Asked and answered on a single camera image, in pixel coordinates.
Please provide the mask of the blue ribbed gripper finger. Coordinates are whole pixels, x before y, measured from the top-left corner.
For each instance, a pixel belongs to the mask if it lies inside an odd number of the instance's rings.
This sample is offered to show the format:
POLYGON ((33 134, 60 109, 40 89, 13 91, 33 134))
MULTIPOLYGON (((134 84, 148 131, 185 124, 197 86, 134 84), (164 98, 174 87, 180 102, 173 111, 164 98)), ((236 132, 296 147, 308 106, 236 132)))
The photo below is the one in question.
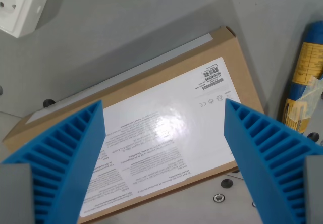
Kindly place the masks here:
POLYGON ((226 99, 224 136, 263 223, 305 223, 305 158, 322 147, 284 124, 226 99))
POLYGON ((35 223, 77 223, 105 138, 99 100, 44 131, 3 164, 27 164, 35 223))

